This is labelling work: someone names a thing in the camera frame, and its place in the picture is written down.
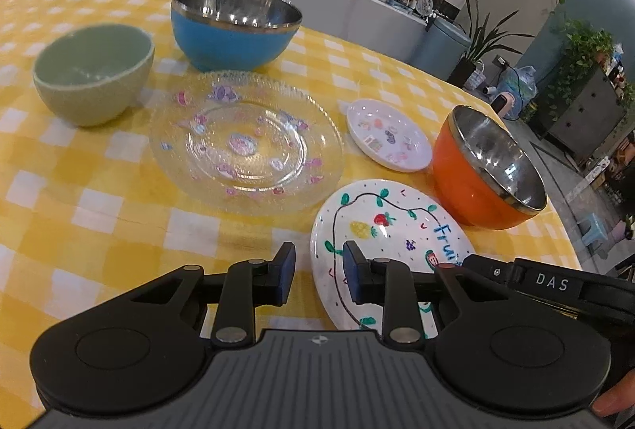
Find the person's fingertip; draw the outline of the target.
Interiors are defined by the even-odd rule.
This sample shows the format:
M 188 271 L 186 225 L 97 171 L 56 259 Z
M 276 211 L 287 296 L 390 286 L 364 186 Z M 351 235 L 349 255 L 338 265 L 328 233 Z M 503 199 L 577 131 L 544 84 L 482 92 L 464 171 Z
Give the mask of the person's fingertip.
M 594 401 L 592 411 L 597 416 L 606 417 L 633 408 L 634 404 L 635 370 L 631 370 L 618 384 Z

